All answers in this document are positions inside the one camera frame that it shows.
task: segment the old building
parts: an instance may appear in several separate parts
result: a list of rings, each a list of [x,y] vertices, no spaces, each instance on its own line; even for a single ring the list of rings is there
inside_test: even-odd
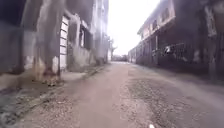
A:
[[[0,73],[82,71],[105,62],[108,0],[0,0]]]
[[[222,5],[222,0],[161,0],[140,28],[141,42],[129,56],[144,65],[222,71]]]

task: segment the sidewalk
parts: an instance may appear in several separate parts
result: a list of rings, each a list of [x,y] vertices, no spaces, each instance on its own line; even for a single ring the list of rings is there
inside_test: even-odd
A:
[[[64,72],[60,85],[48,87],[32,80],[22,80],[21,76],[0,77],[0,128],[15,124],[30,110],[44,102],[64,86],[94,75],[102,67],[93,67],[84,73]]]

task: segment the road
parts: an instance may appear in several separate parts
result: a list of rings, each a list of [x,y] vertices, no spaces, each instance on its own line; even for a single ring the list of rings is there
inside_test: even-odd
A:
[[[16,128],[223,128],[224,87],[128,63],[57,90]]]

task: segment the roof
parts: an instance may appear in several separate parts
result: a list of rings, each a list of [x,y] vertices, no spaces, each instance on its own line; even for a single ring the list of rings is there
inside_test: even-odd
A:
[[[140,34],[143,29],[154,20],[154,17],[157,16],[160,11],[161,8],[163,8],[163,6],[165,6],[167,3],[169,2],[169,0],[161,0],[160,3],[157,5],[156,9],[153,11],[153,13],[147,18],[147,20],[145,21],[145,23],[141,26],[141,28],[138,30],[138,34]]]

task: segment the overcast sky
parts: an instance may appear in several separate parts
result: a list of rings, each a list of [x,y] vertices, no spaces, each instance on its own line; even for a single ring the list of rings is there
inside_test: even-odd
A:
[[[109,0],[109,35],[118,49],[115,54],[127,54],[140,41],[137,32],[160,0]]]

